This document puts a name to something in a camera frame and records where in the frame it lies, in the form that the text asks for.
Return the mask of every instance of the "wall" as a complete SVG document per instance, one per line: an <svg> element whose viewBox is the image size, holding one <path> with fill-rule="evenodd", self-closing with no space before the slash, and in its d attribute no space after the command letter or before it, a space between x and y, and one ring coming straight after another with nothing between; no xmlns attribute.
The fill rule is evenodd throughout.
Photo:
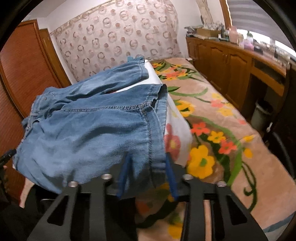
<svg viewBox="0 0 296 241"><path fill-rule="evenodd" d="M220 1L219 0L207 0L207 5L210 9L210 13L212 15L213 21L214 22L219 21L225 25Z"/></svg>
<svg viewBox="0 0 296 241"><path fill-rule="evenodd" d="M48 28L49 32L52 32L70 19L104 2L106 2L106 0L67 0L51 13L49 13L46 18L37 18L39 28ZM177 40L179 42L182 55L187 58L188 50L185 38L187 30L184 29L184 27L190 25L200 25L200 11L195 0L171 0L171 2L175 6L179 19ZM71 74L71 71L68 68L64 58L62 57L56 41L53 40L53 43L65 72L67 73L70 81L73 82L71 79L74 79L74 77Z"/></svg>

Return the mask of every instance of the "wallpaper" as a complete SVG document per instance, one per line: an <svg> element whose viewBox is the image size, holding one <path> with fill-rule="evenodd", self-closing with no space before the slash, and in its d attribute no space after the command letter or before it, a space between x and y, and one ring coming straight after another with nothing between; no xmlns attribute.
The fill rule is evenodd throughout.
<svg viewBox="0 0 296 241"><path fill-rule="evenodd" d="M112 0L51 34L77 81L127 61L180 57L178 16L170 0Z"/></svg>

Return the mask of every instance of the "pink bottle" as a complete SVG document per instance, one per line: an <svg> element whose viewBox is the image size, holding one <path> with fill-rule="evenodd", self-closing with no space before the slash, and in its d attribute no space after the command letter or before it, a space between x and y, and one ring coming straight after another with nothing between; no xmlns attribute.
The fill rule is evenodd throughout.
<svg viewBox="0 0 296 241"><path fill-rule="evenodd" d="M231 43L237 44L237 39L238 39L237 27L232 26L231 30L229 31L229 41Z"/></svg>

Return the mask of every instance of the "cardboard box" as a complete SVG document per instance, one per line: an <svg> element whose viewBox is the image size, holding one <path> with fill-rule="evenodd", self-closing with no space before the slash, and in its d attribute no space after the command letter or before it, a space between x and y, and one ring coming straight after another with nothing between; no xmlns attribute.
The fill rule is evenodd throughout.
<svg viewBox="0 0 296 241"><path fill-rule="evenodd" d="M220 34L220 33L221 33L221 31L214 31L214 30L203 29L203 28L198 28L197 29L197 34L205 36L205 37L216 37L216 38L218 38L218 34Z"/></svg>

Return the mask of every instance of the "jeans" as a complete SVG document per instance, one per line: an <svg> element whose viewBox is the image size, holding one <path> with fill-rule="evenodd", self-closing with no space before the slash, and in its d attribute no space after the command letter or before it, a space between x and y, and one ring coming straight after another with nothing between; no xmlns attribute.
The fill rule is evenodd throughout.
<svg viewBox="0 0 296 241"><path fill-rule="evenodd" d="M33 183L61 193L70 181L86 183L132 154L124 196L165 181L165 85L138 85L144 60L100 72L67 88L47 88L23 121L25 136L13 157Z"/></svg>

